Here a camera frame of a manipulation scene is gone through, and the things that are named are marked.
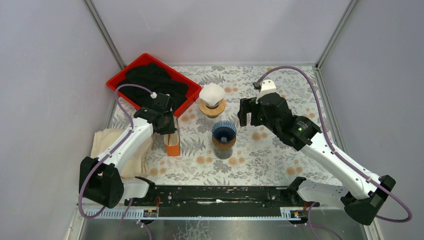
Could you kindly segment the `clear ribbed glass dripper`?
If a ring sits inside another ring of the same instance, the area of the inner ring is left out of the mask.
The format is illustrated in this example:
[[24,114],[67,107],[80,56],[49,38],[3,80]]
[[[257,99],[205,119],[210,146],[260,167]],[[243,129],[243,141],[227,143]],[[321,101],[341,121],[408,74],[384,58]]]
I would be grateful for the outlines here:
[[206,101],[206,100],[203,100],[203,102],[204,102],[206,108],[208,108],[208,109],[216,109],[221,104],[222,99],[220,99],[220,100],[218,100],[216,102],[210,102],[210,101]]

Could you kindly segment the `blue ribbed glass dripper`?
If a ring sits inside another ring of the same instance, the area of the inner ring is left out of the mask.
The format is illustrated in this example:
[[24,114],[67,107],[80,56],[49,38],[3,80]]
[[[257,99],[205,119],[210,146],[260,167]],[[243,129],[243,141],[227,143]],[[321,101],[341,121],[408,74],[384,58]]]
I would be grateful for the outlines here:
[[211,132],[213,139],[222,144],[229,143],[234,140],[237,135],[236,126],[228,120],[222,120],[215,123]]

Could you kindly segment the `white paper coffee filter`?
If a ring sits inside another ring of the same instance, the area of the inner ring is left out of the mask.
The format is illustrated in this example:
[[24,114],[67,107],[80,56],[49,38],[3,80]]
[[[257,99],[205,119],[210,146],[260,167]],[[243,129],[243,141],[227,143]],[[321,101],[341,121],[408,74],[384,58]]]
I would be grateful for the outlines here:
[[224,97],[224,89],[215,83],[209,83],[204,85],[199,93],[199,98],[208,102],[216,102],[218,100],[223,99]]

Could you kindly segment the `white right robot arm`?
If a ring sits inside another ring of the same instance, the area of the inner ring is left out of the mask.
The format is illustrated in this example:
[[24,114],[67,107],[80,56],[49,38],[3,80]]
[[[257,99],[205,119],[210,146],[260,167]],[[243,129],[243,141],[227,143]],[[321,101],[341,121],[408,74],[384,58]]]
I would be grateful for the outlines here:
[[388,198],[396,181],[389,175],[378,176],[365,171],[349,156],[347,163],[337,154],[345,155],[339,148],[331,150],[319,126],[305,116],[292,114],[287,101],[277,93],[256,98],[242,98],[237,114],[240,126],[247,125],[251,114],[252,126],[264,126],[285,145],[314,159],[341,183],[341,186],[313,182],[296,177],[287,188],[287,201],[293,206],[317,202],[343,209],[354,221],[369,226]]

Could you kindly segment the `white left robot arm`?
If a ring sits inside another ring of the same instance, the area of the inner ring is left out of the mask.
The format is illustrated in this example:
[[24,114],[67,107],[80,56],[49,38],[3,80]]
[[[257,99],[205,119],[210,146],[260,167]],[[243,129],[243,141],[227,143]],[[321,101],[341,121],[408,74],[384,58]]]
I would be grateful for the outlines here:
[[152,94],[152,104],[136,111],[130,125],[98,156],[85,157],[79,169],[78,206],[83,198],[112,209],[121,200],[136,198],[148,206],[155,200],[154,183],[142,177],[123,179],[121,172],[130,157],[153,134],[177,131],[174,99],[163,93]]

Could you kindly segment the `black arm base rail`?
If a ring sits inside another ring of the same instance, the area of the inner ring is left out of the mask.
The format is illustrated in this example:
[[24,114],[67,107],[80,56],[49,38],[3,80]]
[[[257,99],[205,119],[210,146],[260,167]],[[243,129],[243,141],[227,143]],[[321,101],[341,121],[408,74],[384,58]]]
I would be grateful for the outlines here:
[[146,207],[160,218],[302,218],[312,202],[289,186],[155,185],[125,205]]

